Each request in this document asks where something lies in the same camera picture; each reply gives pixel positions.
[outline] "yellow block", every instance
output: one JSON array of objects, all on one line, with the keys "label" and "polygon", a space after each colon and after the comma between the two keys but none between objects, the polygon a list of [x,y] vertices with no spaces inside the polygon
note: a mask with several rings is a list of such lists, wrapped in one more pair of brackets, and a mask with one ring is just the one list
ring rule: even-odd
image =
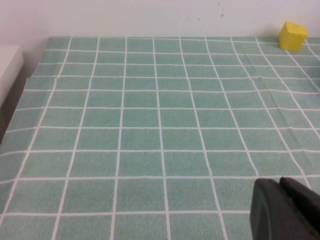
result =
[{"label": "yellow block", "polygon": [[278,38],[280,48],[298,52],[306,40],[307,35],[307,29],[305,26],[286,21]]}]

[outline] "white grid line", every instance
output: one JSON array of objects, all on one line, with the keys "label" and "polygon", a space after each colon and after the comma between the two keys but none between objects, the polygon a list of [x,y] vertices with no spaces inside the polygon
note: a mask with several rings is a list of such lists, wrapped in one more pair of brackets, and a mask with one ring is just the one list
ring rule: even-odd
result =
[{"label": "white grid line", "polygon": [[[51,89],[26,89],[24,92],[51,92]],[[55,92],[86,92],[87,89],[56,89]],[[90,92],[116,92],[122,93],[122,90],[114,89],[90,89]],[[127,89],[124,92],[128,93],[148,93],[157,92],[156,89]],[[189,93],[188,90],[158,90],[160,93]],[[209,94],[238,94],[238,93],[255,93],[255,92],[279,92],[279,93],[294,93],[294,94],[304,94],[304,95],[320,95],[319,92],[304,92],[304,91],[285,91],[277,89],[261,89],[261,90],[234,90],[234,91],[210,91],[210,90],[193,90],[193,93],[209,93]]]},{"label": "white grid line", "polygon": [[258,39],[256,39],[256,43],[257,46],[261,52],[261,54],[264,56],[265,60],[268,62],[268,64],[270,65],[270,67],[272,68],[272,70],[274,71],[275,75],[280,79],[281,83],[285,86],[285,88],[289,91],[292,100],[294,101],[294,103],[297,105],[297,107],[300,109],[302,115],[304,116],[304,118],[307,120],[307,122],[309,123],[309,125],[311,126],[311,128],[313,129],[314,133],[317,135],[318,139],[320,139],[320,134],[319,132],[315,129],[314,125],[312,124],[312,122],[309,120],[309,118],[307,117],[306,113],[304,112],[304,110],[301,108],[300,104],[298,103],[298,101],[296,100],[294,94],[292,93],[292,91],[290,90],[290,88],[288,87],[288,85],[286,85],[286,83],[282,80],[282,78],[280,77],[280,75],[278,74],[278,72],[276,71],[276,69],[274,68],[274,66],[272,66],[272,64],[270,63],[270,61],[268,60],[268,58],[264,55],[264,52],[262,51],[260,44],[258,42]]},{"label": "white grid line", "polygon": [[[15,189],[16,189],[16,186],[17,186],[17,184],[18,184],[18,178],[20,178],[20,175],[21,175],[21,173],[22,173],[23,170],[24,170],[26,161],[27,161],[27,159],[28,159],[28,157],[29,157],[29,154],[30,154],[30,152],[31,152],[32,146],[33,146],[33,144],[34,144],[34,142],[35,142],[37,133],[38,133],[38,131],[39,131],[39,126],[41,125],[41,123],[42,123],[42,121],[43,121],[43,119],[44,119],[44,117],[45,117],[45,114],[46,114],[46,111],[47,111],[47,109],[48,109],[50,100],[51,100],[51,98],[52,98],[52,96],[53,96],[53,94],[54,94],[54,91],[53,91],[53,90],[56,88],[56,85],[57,85],[57,79],[54,80],[52,92],[51,92],[51,94],[50,94],[50,96],[49,96],[49,98],[48,98],[48,100],[47,100],[47,102],[46,102],[45,108],[44,108],[44,110],[43,110],[43,112],[42,112],[42,115],[41,115],[40,120],[39,120],[38,125],[37,125],[38,127],[37,127],[37,128],[35,129],[35,131],[34,131],[33,137],[32,137],[32,139],[31,139],[31,142],[30,142],[30,144],[29,144],[29,146],[28,146],[27,151],[25,151],[26,154],[25,154],[25,156],[24,156],[24,158],[23,158],[23,160],[22,160],[21,167],[20,167],[19,172],[18,172],[18,174],[17,174],[17,176],[16,176],[16,179],[14,180],[13,185],[12,185],[12,187],[11,187],[11,191],[10,191],[9,197],[8,197],[8,199],[7,199],[6,203],[5,203],[4,209],[3,209],[3,214],[5,214],[5,213],[8,211],[10,202],[11,202],[11,200],[12,200],[12,198],[13,198],[13,195],[14,195],[14,192],[15,192]],[[4,215],[2,215],[2,216],[0,217],[0,226],[1,226],[2,222],[3,222],[3,220],[4,220]]]},{"label": "white grid line", "polygon": [[[97,47],[96,47],[95,61],[97,60],[97,57],[98,57],[99,41],[100,41],[100,39],[98,38]],[[81,134],[81,130],[82,130],[82,125],[83,125],[85,114],[86,114],[86,108],[87,108],[87,104],[88,104],[88,100],[89,100],[89,94],[90,94],[91,80],[92,79],[90,78],[89,84],[88,84],[87,93],[86,93],[86,97],[85,97],[85,102],[84,102],[84,106],[83,106],[83,110],[82,110],[82,115],[81,115],[81,119],[80,119],[80,124],[79,124],[79,128],[78,128],[78,131],[77,131],[76,139],[75,139],[73,150],[72,150],[70,164],[69,164],[68,170],[66,172],[66,178],[65,178],[65,182],[64,182],[64,186],[63,186],[63,190],[62,190],[62,195],[61,195],[61,200],[60,200],[60,204],[59,204],[59,208],[58,208],[58,213],[57,213],[57,216],[56,216],[56,219],[55,219],[55,223],[54,223],[54,228],[53,228],[53,233],[52,233],[52,236],[51,236],[51,240],[55,240],[56,239],[56,235],[57,235],[57,232],[58,232],[61,213],[62,213],[62,210],[63,210],[63,207],[64,207],[67,188],[68,188],[68,183],[69,183],[69,176],[70,176],[70,172],[71,172],[74,160],[75,160],[76,150],[77,150],[77,146],[78,146],[78,142],[79,142],[79,138],[80,138],[80,134]]]},{"label": "white grid line", "polygon": [[155,51],[155,38],[152,38],[153,48],[153,62],[154,62],[154,76],[155,76],[155,87],[156,87],[156,105],[158,113],[158,124],[159,124],[159,137],[160,137],[160,150],[161,150],[161,167],[163,176],[163,195],[164,195],[164,207],[165,207],[165,220],[166,220],[166,231],[167,238],[171,240],[171,228],[170,228],[170,216],[169,216],[169,203],[168,203],[168,191],[167,191],[167,180],[166,180],[166,165],[165,165],[165,153],[164,153],[164,142],[162,136],[162,123],[160,114],[160,99],[159,99],[159,85],[156,65],[156,51]]},{"label": "white grid line", "polygon": [[119,176],[119,165],[120,165],[120,152],[121,152],[121,137],[122,137],[123,117],[124,117],[124,105],[125,105],[127,50],[128,50],[128,38],[126,37],[125,38],[125,55],[124,55],[123,80],[122,80],[121,112],[120,112],[120,122],[119,122],[118,146],[117,146],[117,154],[116,154],[116,167],[115,167],[115,180],[114,180],[114,193],[113,193],[110,240],[114,240],[115,226],[116,226],[117,194],[118,194],[118,183],[119,183],[118,176]]},{"label": "white grid line", "polygon": [[[242,61],[240,60],[240,57],[239,57],[239,55],[238,55],[238,53],[237,53],[237,50],[236,50],[236,48],[235,48],[235,45],[234,45],[234,43],[233,43],[233,41],[232,41],[232,38],[230,38],[230,39],[231,39],[231,44],[232,44],[233,50],[234,50],[234,52],[235,52],[235,54],[236,54],[236,57],[238,58],[239,62],[242,64]],[[254,88],[257,90],[258,88],[257,88],[257,86],[256,86],[256,83],[251,79],[250,74],[247,72],[247,70],[246,70],[245,67],[243,67],[243,70],[246,72],[247,76],[248,76],[248,77],[250,78],[250,80],[252,81],[252,84],[253,84]],[[300,170],[301,175],[304,176],[303,179],[304,179],[305,183],[307,184],[308,188],[311,189],[311,185],[310,185],[308,179],[306,178],[305,171],[304,171],[304,170],[301,168],[301,166],[297,163],[297,161],[296,161],[294,155],[292,154],[292,152],[291,152],[291,150],[290,150],[287,142],[285,141],[284,137],[282,136],[282,133],[280,132],[280,130],[279,130],[279,128],[278,128],[275,120],[273,119],[270,111],[268,110],[267,105],[266,105],[263,97],[261,96],[260,92],[258,92],[258,95],[259,95],[259,98],[260,98],[263,106],[265,107],[265,110],[267,111],[267,114],[268,114],[268,116],[269,116],[272,124],[274,125],[274,127],[276,127],[276,131],[277,131],[279,137],[281,138],[281,141],[282,141],[282,143],[284,144],[285,149],[286,149],[286,150],[288,151],[288,153],[290,154],[290,157],[291,157],[292,161],[294,162],[294,164],[295,164],[295,165],[298,167],[298,169]]]},{"label": "white grid line", "polygon": [[215,74],[216,74],[216,76],[217,76],[217,78],[218,78],[218,80],[219,80],[219,82],[220,82],[221,89],[222,89],[222,91],[223,91],[223,95],[224,95],[226,104],[228,105],[228,108],[229,108],[229,110],[230,110],[230,113],[231,113],[233,122],[234,122],[235,127],[236,127],[236,130],[237,130],[237,132],[238,132],[238,134],[239,134],[239,137],[240,137],[240,139],[241,139],[241,142],[242,142],[242,144],[243,144],[243,147],[244,147],[244,149],[245,149],[245,151],[246,151],[246,154],[247,154],[247,156],[248,156],[248,159],[249,159],[249,161],[250,161],[250,164],[251,164],[251,166],[252,166],[252,168],[253,168],[253,170],[254,170],[254,172],[255,172],[255,175],[259,176],[258,169],[256,168],[254,162],[252,161],[252,158],[251,158],[250,152],[249,152],[249,150],[248,150],[247,144],[246,144],[246,142],[245,142],[245,140],[244,140],[244,138],[243,138],[243,136],[242,136],[242,133],[241,133],[241,131],[240,131],[240,129],[239,129],[239,125],[238,125],[238,123],[237,123],[236,117],[235,117],[235,115],[234,115],[234,112],[233,112],[233,110],[232,110],[232,108],[231,108],[231,105],[230,105],[230,102],[229,102],[229,100],[228,100],[227,94],[226,94],[226,92],[225,92],[224,85],[223,85],[222,81],[219,79],[219,74],[218,74],[218,71],[217,71],[217,69],[216,69],[215,63],[214,63],[214,61],[213,61],[213,59],[212,59],[212,57],[211,57],[211,55],[210,55],[207,38],[205,38],[205,45],[206,45],[206,49],[207,49],[207,52],[208,52],[210,61],[211,61],[211,63],[212,63],[212,67],[213,67],[214,72],[215,72]]},{"label": "white grid line", "polygon": [[[197,114],[197,108],[196,108],[194,96],[193,96],[193,93],[192,93],[192,88],[191,88],[191,83],[190,83],[188,72],[187,72],[187,67],[185,65],[185,59],[184,59],[184,54],[183,54],[183,50],[182,50],[182,44],[181,44],[181,38],[180,37],[179,37],[179,45],[180,45],[180,52],[181,52],[183,67],[184,67],[184,71],[185,71],[185,76],[186,76],[186,79],[187,79],[188,85],[189,85],[190,96],[191,96],[192,106],[193,106],[193,110],[194,110],[195,120],[196,120],[196,124],[198,126],[201,145],[202,145],[202,149],[203,149],[203,153],[204,153],[205,163],[206,163],[206,166],[208,168],[209,175],[210,175],[210,177],[212,177],[213,174],[212,174],[212,170],[211,170],[211,167],[210,167],[210,164],[209,164],[209,160],[208,160],[208,154],[207,154],[207,151],[206,151],[205,141],[204,141],[204,138],[203,138],[203,135],[202,135],[202,131],[200,129],[200,122],[199,122],[199,118],[198,118],[198,114]],[[213,191],[213,196],[214,196],[216,208],[218,210],[218,214],[219,214],[219,218],[220,218],[220,223],[221,223],[223,236],[224,236],[225,240],[228,240],[228,235],[227,235],[227,231],[226,231],[224,217],[223,217],[222,212],[221,212],[219,199],[218,199],[218,194],[217,194],[217,191],[216,191],[215,181],[214,181],[213,178],[211,178],[210,180],[211,180],[211,186],[212,186],[212,191]]]}]

